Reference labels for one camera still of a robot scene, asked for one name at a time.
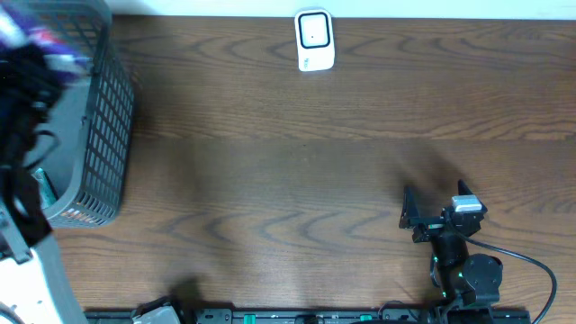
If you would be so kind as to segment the teal snack packet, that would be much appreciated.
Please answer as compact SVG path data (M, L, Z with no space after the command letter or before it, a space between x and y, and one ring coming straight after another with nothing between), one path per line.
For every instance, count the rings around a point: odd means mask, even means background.
M47 173L39 167L32 173L32 177L39 184L40 207L45 210L57 201L57 194Z

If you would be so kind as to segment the purple pad package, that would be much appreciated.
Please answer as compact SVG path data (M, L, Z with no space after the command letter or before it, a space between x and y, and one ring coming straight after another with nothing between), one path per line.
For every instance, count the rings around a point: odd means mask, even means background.
M60 83L72 84L88 73L89 59L61 40L31 13L13 4L1 2L1 54L35 47L48 70L55 72Z

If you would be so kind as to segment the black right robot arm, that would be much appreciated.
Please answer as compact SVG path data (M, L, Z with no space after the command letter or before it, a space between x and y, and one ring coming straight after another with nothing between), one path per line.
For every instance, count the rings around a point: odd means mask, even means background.
M503 265L495 256L470 254L467 239L481 229L487 207L464 181L458 195L437 216L423 216L409 187L404 188L399 227L415 243L430 243L438 286L462 307L490 306L500 300Z

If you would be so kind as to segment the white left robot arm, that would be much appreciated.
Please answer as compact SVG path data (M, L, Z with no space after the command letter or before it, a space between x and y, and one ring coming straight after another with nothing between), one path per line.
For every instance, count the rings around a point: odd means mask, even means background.
M52 228L41 209L29 151L62 85L40 48L1 56L1 321L84 323Z

